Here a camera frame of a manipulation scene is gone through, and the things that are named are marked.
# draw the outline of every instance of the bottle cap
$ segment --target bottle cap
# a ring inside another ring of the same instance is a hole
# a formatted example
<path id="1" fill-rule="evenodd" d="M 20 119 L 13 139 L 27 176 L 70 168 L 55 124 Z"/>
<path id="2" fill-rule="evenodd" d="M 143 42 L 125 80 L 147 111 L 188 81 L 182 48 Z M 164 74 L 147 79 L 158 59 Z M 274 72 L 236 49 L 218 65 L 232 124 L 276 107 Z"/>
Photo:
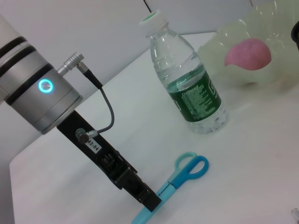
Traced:
<path id="1" fill-rule="evenodd" d="M 168 22 L 166 21 L 164 14 L 160 10 L 157 10 L 144 17 L 139 22 L 139 26 L 145 36 L 149 36 L 162 29 L 165 25 L 167 25 L 167 23 Z"/>

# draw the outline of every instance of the blue led light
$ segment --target blue led light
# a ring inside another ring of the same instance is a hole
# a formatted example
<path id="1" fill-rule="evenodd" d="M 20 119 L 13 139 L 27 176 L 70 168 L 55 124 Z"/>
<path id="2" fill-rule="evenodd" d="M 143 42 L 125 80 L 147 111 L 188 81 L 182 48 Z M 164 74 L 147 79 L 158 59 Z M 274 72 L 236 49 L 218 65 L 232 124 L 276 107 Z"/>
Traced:
<path id="1" fill-rule="evenodd" d="M 53 90 L 53 83 L 48 79 L 42 79 L 38 83 L 38 88 L 43 93 L 49 93 Z"/>

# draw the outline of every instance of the pink object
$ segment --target pink object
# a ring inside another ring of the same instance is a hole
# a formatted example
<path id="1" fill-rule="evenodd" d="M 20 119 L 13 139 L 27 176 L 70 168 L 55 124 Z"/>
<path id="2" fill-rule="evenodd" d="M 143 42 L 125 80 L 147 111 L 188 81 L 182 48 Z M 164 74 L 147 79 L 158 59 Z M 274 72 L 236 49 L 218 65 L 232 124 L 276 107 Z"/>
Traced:
<path id="1" fill-rule="evenodd" d="M 259 39 L 247 39 L 233 46 L 225 57 L 225 66 L 237 65 L 246 70 L 259 70 L 271 62 L 268 46 Z"/>

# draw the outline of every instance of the blue scissors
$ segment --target blue scissors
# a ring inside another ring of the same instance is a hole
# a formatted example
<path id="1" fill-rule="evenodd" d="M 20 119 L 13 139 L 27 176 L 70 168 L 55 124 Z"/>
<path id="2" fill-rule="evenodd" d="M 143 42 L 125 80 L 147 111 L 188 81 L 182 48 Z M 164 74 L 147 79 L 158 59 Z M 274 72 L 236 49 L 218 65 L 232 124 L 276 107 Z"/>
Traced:
<path id="1" fill-rule="evenodd" d="M 192 160 L 182 168 L 179 168 L 179 164 L 185 158 L 192 157 Z M 195 174 L 190 172 L 195 168 L 199 162 L 205 162 L 204 167 Z M 177 158 L 174 164 L 174 173 L 168 178 L 165 184 L 158 190 L 156 195 L 162 200 L 160 204 L 150 212 L 147 208 L 143 208 L 139 214 L 132 221 L 132 224 L 144 224 L 146 223 L 161 207 L 164 203 L 174 194 L 174 192 L 187 180 L 198 179 L 202 177 L 209 168 L 208 160 L 203 156 L 197 156 L 194 152 L 188 152 L 182 154 Z"/>

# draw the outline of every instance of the glowing blue ring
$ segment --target glowing blue ring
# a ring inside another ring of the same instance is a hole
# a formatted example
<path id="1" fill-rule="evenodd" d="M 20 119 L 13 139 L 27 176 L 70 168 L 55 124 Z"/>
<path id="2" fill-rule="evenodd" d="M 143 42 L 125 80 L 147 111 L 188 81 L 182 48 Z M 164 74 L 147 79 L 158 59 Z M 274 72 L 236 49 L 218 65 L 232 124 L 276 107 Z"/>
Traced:
<path id="1" fill-rule="evenodd" d="M 43 87 L 42 87 L 42 84 L 45 83 L 45 82 L 49 83 L 49 85 L 50 85 L 50 88 L 48 90 L 44 90 Z M 48 79 L 42 79 L 38 83 L 38 88 L 43 93 L 49 93 L 49 92 L 51 92 L 53 90 L 53 83 L 50 80 L 48 80 Z"/>

